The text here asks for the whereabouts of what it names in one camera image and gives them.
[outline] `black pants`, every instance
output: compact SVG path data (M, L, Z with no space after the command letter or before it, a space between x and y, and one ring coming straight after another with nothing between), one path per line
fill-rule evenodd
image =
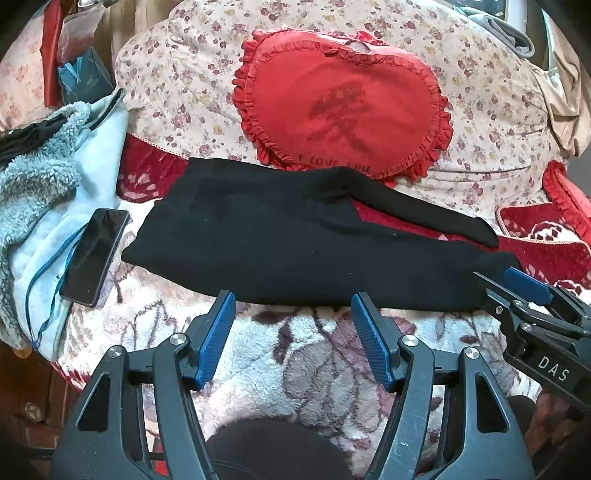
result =
M366 291L376 307L464 312L481 307L474 271L501 282L509 252L363 222L351 198L406 222L491 248L484 220L431 205L349 168L289 172L191 159L123 261L185 288L239 301L344 306Z

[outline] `blue cable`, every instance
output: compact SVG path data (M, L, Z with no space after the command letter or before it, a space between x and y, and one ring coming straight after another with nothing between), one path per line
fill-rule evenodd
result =
M55 306L56 306L56 295L60 291L60 288L61 288L62 284L64 283L64 277L66 276L66 273L64 272L64 274L60 278L60 281L57 283L56 290L53 294L53 299L51 301L51 308L50 308L50 312L49 312L49 317L47 318L47 320L45 322L43 322L41 324L41 327L39 328L39 331L37 332L37 340L35 340L33 338L33 327L31 326L31 316L29 313L29 296L31 294L31 290L33 289L35 282L37 282L37 280L39 280L39 278L47 271L47 269L49 269L49 267L55 263L55 261L63 254L64 251L66 251L66 249L70 246L70 244L72 242L74 242L74 245L72 245L72 247L70 248L70 251L68 252L68 256L66 258L66 268L68 267L68 265L70 264L70 260L72 259L72 255L74 253L74 249L76 248L76 246L78 245L78 242L80 241L80 239L77 239L77 237L86 228L86 225L88 225L88 223L83 225L82 227L80 227L75 233L71 234L66 239L66 241L61 245L61 247L57 250L57 252L54 253L51 256L51 258L41 266L41 268L39 270L37 270L35 275L33 275L33 278L31 279L31 281L29 282L29 286L27 287L27 293L25 294L25 318L27 319L27 326L29 328L31 342L33 344L33 349L35 351L39 350L39 345L41 343L41 338L43 337L43 332L45 332L45 330L47 330L47 327L49 327L49 322L51 320L51 316L53 315L53 310L55 309Z

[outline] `plastic bag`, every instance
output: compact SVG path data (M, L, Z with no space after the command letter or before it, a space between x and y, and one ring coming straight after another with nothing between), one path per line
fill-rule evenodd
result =
M94 47L74 63L57 68L64 105L78 100L94 103L113 91L111 76Z
M58 65L74 63L88 51L95 40L95 30L105 10L104 5L97 5L64 19L57 43Z

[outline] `smartphone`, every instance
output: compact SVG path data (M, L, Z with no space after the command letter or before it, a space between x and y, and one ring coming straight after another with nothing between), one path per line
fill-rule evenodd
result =
M115 248L129 221L129 212L96 209L66 267L60 295L87 307L96 307Z

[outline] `gray fleece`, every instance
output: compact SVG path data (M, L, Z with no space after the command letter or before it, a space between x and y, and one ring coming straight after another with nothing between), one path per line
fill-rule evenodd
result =
M11 247L23 242L46 211L76 188L79 175L73 154L90 105L76 102L54 115L58 113L68 116L62 128L0 171L0 340L17 349L27 343L12 298Z

